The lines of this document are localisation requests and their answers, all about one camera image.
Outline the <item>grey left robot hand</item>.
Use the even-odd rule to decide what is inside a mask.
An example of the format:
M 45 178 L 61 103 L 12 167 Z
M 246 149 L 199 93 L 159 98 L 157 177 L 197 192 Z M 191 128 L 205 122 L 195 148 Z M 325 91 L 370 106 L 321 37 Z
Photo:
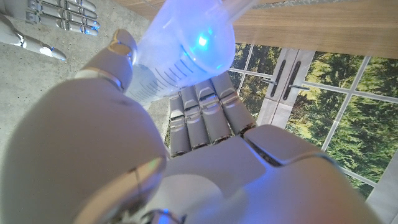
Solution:
M 172 102 L 172 150 L 124 91 L 136 43 L 119 29 L 18 124 L 2 223 L 378 223 L 335 162 L 258 126 L 226 73 Z

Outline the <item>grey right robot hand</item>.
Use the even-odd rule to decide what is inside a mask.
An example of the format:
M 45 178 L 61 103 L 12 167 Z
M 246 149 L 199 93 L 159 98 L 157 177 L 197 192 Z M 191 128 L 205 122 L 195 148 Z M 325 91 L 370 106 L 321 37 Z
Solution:
M 8 19 L 57 27 L 81 34 L 98 35 L 96 6 L 85 0 L 1 0 L 1 42 L 66 60 L 66 55 L 42 41 L 18 31 Z

